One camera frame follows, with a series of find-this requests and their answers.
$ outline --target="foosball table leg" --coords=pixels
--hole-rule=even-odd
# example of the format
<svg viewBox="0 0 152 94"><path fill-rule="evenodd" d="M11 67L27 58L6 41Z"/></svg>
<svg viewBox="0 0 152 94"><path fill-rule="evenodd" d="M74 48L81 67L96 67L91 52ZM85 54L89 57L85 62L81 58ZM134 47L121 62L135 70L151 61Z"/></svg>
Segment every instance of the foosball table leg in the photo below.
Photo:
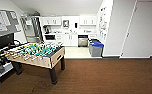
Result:
<svg viewBox="0 0 152 94"><path fill-rule="evenodd" d="M15 69L16 74L20 75L22 73L20 63L19 62L11 61L11 64L12 64L13 68Z"/></svg>
<svg viewBox="0 0 152 94"><path fill-rule="evenodd" d="M52 69L49 69L49 72L50 72L51 82L52 82L53 85L55 85L57 83L55 67L52 68Z"/></svg>
<svg viewBox="0 0 152 94"><path fill-rule="evenodd" d="M61 70L65 69L65 61L64 61L64 56L61 58Z"/></svg>

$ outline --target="microwave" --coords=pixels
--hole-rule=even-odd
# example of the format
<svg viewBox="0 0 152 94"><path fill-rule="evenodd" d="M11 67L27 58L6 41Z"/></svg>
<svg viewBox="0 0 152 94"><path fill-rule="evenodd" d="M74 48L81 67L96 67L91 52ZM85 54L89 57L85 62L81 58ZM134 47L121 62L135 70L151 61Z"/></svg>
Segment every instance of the microwave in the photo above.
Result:
<svg viewBox="0 0 152 94"><path fill-rule="evenodd" d="M45 35L46 40L55 40L55 35Z"/></svg>

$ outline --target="white door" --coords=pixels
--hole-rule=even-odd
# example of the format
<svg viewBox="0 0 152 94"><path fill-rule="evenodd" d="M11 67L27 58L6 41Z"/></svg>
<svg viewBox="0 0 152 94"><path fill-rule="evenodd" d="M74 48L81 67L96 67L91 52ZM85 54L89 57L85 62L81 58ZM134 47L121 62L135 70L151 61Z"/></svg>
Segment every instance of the white door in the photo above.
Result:
<svg viewBox="0 0 152 94"><path fill-rule="evenodd" d="M56 17L55 24L56 25L61 25L61 18L60 17Z"/></svg>
<svg viewBox="0 0 152 94"><path fill-rule="evenodd" d="M41 17L41 21L43 23L43 25L49 25L49 18L48 17Z"/></svg>
<svg viewBox="0 0 152 94"><path fill-rule="evenodd" d="M87 17L87 25L96 25L96 17Z"/></svg>
<svg viewBox="0 0 152 94"><path fill-rule="evenodd" d="M71 46L78 46L78 35L70 35L71 36Z"/></svg>
<svg viewBox="0 0 152 94"><path fill-rule="evenodd" d="M70 46L70 38L69 34L64 35L64 46Z"/></svg>
<svg viewBox="0 0 152 94"><path fill-rule="evenodd" d="M49 25L54 25L55 24L54 17L49 17L48 23Z"/></svg>
<svg viewBox="0 0 152 94"><path fill-rule="evenodd" d="M80 25L86 25L86 17L80 17Z"/></svg>
<svg viewBox="0 0 152 94"><path fill-rule="evenodd" d="M136 8L120 58L149 58L152 51L152 2L137 2Z"/></svg>

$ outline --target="trash can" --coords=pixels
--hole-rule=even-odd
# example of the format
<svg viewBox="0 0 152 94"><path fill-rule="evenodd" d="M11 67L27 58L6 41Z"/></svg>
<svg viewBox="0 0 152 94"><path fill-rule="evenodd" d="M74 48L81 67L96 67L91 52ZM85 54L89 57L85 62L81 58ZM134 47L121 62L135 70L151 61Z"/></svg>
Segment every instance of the trash can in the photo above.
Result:
<svg viewBox="0 0 152 94"><path fill-rule="evenodd" d="M90 43L94 43L94 42L100 42L98 39L91 39L89 40Z"/></svg>
<svg viewBox="0 0 152 94"><path fill-rule="evenodd" d="M100 42L92 42L89 45L89 52L92 57L101 57L104 45Z"/></svg>

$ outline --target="kitchen counter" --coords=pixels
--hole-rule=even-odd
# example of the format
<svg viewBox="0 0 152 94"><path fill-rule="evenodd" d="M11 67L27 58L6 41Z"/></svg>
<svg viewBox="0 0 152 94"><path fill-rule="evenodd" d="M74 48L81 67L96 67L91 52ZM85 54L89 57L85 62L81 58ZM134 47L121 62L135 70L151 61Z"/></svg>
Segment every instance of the kitchen counter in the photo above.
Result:
<svg viewBox="0 0 152 94"><path fill-rule="evenodd" d="M91 35L91 34L96 34L96 33L84 33L84 32L80 32L80 33L49 33L49 34L44 34L44 35L57 35L57 34L72 34L72 35Z"/></svg>

